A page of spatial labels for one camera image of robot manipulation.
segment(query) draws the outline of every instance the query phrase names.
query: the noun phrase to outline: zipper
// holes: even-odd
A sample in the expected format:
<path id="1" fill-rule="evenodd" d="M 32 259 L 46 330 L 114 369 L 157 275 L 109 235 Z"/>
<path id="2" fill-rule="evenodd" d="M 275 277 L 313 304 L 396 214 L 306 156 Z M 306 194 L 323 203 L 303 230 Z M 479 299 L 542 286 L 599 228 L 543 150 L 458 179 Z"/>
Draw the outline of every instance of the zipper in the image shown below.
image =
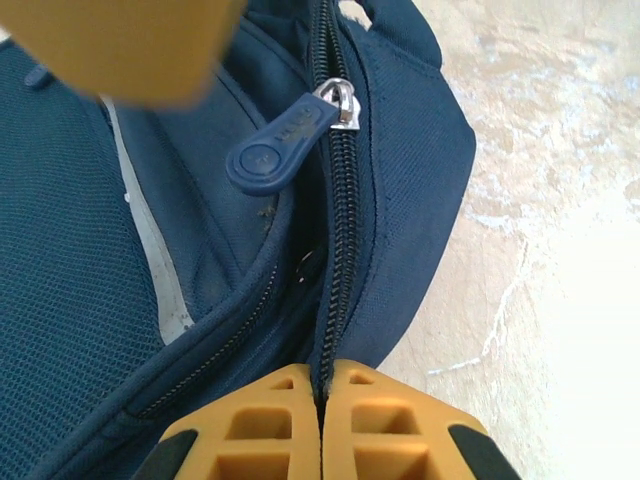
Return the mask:
<path id="1" fill-rule="evenodd" d="M 190 387 L 196 385 L 198 380 L 206 375 L 213 367 L 220 364 L 221 361 L 229 358 L 245 341 L 245 339 L 251 334 L 259 320 L 264 316 L 267 307 L 271 303 L 273 293 L 275 290 L 276 279 L 278 278 L 278 266 L 276 266 L 269 277 L 269 283 L 267 284 L 262 297 L 258 302 L 258 305 L 253 310 L 251 315 L 244 321 L 238 331 L 227 342 L 215 352 L 211 357 L 207 359 L 202 365 L 194 370 L 189 376 L 185 377 L 175 385 L 171 390 L 165 393 L 158 400 L 149 405 L 143 410 L 138 418 L 148 419 L 154 418 L 161 412 L 166 406 L 172 404 L 177 398 L 182 396 L 188 391 Z"/>
<path id="2" fill-rule="evenodd" d="M 322 85 L 329 78 L 340 78 L 342 82 L 351 85 L 340 46 L 335 8 L 335 0 L 318 0 L 315 3 L 310 48 L 314 85 Z M 346 327 L 360 254 L 360 184 L 356 131 L 357 129 L 333 129 L 329 134 L 335 250 L 320 364 L 312 378 L 319 407 L 326 404 L 329 395 L 333 362 Z"/>

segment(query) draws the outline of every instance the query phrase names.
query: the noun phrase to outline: metal zipper slider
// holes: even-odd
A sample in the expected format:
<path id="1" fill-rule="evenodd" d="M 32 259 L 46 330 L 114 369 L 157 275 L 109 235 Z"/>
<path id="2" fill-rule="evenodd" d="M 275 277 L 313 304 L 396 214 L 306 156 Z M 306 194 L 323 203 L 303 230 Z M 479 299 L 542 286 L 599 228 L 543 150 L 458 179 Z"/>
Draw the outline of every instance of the metal zipper slider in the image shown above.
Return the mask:
<path id="1" fill-rule="evenodd" d="M 327 80 L 229 153 L 229 180 L 247 195 L 262 197 L 281 191 L 327 131 L 360 129 L 360 110 L 350 82 Z"/>

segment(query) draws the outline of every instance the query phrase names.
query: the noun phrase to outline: backpack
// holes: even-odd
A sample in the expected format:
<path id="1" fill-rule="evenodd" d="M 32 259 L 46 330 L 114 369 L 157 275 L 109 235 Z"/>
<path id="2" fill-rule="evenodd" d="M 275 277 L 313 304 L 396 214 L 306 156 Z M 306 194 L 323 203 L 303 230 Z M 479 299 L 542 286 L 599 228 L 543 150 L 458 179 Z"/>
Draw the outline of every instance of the backpack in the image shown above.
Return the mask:
<path id="1" fill-rule="evenodd" d="M 290 363 L 377 366 L 475 137 L 410 0 L 252 0 L 197 106 L 73 92 L 0 44 L 0 478 L 130 478 L 177 418 Z"/>

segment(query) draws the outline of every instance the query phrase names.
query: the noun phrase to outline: concrete floor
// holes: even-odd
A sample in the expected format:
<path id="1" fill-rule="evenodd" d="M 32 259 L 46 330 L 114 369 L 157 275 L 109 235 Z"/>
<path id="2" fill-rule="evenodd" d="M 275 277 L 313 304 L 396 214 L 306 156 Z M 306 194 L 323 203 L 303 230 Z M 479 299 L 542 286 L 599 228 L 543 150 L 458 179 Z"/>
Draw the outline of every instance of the concrete floor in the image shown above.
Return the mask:
<path id="1" fill-rule="evenodd" d="M 477 416 L 526 479 L 635 476 L 640 0 L 416 3 L 478 157 L 382 370 Z"/>

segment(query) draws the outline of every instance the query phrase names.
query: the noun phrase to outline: zipper tab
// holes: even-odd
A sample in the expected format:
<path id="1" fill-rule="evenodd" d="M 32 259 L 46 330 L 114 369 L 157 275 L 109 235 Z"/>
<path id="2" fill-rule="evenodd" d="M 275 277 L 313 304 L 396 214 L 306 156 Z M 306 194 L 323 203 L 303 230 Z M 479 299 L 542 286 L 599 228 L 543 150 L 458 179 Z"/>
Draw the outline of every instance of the zipper tab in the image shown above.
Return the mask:
<path id="1" fill-rule="evenodd" d="M 322 135 L 359 129 L 359 115 L 353 85 L 329 79 L 234 148 L 227 156 L 227 176 L 247 195 L 273 195 L 291 183 Z"/>

